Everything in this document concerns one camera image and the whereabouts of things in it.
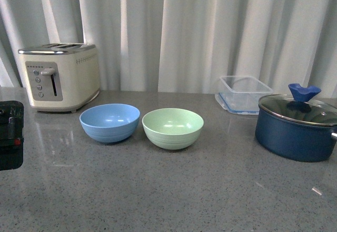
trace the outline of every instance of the blue pot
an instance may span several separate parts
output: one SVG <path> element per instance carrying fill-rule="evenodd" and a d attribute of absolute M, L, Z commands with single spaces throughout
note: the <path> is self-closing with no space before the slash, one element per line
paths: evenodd
<path fill-rule="evenodd" d="M 337 108 L 317 100 L 295 102 L 284 95 L 259 100 L 257 141 L 271 152 L 301 162 L 328 159 L 337 137 Z"/>

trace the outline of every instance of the toaster lever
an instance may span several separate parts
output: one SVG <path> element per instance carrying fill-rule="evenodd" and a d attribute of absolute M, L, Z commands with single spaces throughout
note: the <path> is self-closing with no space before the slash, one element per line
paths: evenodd
<path fill-rule="evenodd" d="M 43 76 L 52 76 L 55 73 L 54 68 L 45 68 L 44 70 L 41 71 L 41 74 Z"/>

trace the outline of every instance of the bowl rim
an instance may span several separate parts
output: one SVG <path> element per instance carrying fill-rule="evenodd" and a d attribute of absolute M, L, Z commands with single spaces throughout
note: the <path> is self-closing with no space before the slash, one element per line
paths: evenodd
<path fill-rule="evenodd" d="M 90 111 L 90 110 L 93 109 L 93 108 L 102 107 L 102 106 L 109 106 L 109 105 L 123 105 L 123 106 L 131 107 L 132 109 L 136 109 L 136 111 L 138 112 L 138 116 L 137 116 L 132 122 L 125 123 L 125 124 L 122 124 L 122 125 L 119 125 L 119 126 L 115 126 L 115 127 L 111 127 L 111 126 L 110 126 L 110 127 L 95 126 L 95 125 L 90 125 L 90 124 L 85 123 L 85 122 L 82 121 L 82 116 L 83 116 L 83 114 L 84 114 L 85 112 L 88 112 L 88 111 Z M 123 104 L 123 103 L 109 103 L 109 104 L 101 104 L 101 105 L 97 105 L 97 106 L 94 106 L 94 107 L 91 107 L 91 108 L 86 109 L 85 111 L 83 111 L 83 112 L 80 114 L 79 119 L 80 119 L 81 124 L 83 124 L 83 125 L 85 125 L 85 126 L 87 126 L 87 127 L 93 127 L 93 128 L 119 128 L 119 127 L 123 127 L 123 126 L 128 125 L 128 124 L 132 124 L 132 123 L 134 123 L 135 121 L 139 120 L 140 115 L 141 115 L 140 110 L 139 110 L 138 108 L 136 108 L 135 106 L 132 106 L 132 105 L 130 105 L 130 104 Z"/>
<path fill-rule="evenodd" d="M 153 130 L 153 129 L 150 129 L 149 127 L 147 127 L 147 126 L 144 124 L 144 118 L 145 118 L 148 114 L 150 114 L 150 113 L 152 113 L 152 112 L 155 112 L 155 111 L 168 110 L 168 109 L 174 109 L 174 110 L 179 110 L 179 111 L 187 111 L 187 112 L 189 112 L 189 113 L 193 113 L 194 115 L 196 115 L 197 117 L 199 117 L 199 118 L 201 119 L 202 124 L 201 124 L 201 126 L 200 126 L 198 129 L 196 129 L 195 131 L 192 131 L 192 132 L 190 132 L 190 133 L 183 133 L 183 134 L 167 134 L 167 133 L 163 133 L 163 132 L 158 132 L 158 131 L 155 131 L 155 130 Z M 155 109 L 155 110 L 152 110 L 152 111 L 146 113 L 146 114 L 143 116 L 143 118 L 142 118 L 142 125 L 143 125 L 144 128 L 146 128 L 146 129 L 148 129 L 148 130 L 150 130 L 150 131 L 152 131 L 152 132 L 154 132 L 154 133 L 161 134 L 161 135 L 166 135 L 166 136 L 183 136 L 183 135 L 188 135 L 188 134 L 195 133 L 195 132 L 199 131 L 200 129 L 202 129 L 202 127 L 204 126 L 204 123 L 205 123 L 205 122 L 204 122 L 204 119 L 203 119 L 199 114 L 197 114 L 196 112 L 193 112 L 193 111 L 188 110 L 188 109 L 184 109 L 184 108 L 176 108 L 176 107 L 168 107 L 168 108 L 159 108 L 159 109 Z"/>

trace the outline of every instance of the lid handle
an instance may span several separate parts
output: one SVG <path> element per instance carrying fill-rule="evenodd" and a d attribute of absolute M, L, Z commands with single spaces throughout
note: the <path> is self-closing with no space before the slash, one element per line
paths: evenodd
<path fill-rule="evenodd" d="M 291 94 L 297 102 L 308 102 L 315 95 L 321 92 L 321 89 L 316 86 L 302 87 L 298 83 L 288 85 Z"/>

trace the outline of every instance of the blue bowl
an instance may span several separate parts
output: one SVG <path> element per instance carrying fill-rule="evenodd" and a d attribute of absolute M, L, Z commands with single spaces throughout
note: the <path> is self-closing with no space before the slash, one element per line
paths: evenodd
<path fill-rule="evenodd" d="M 102 143 L 114 143 L 134 133 L 140 114 L 140 111 L 131 105 L 105 104 L 81 113 L 80 122 L 92 139 Z"/>

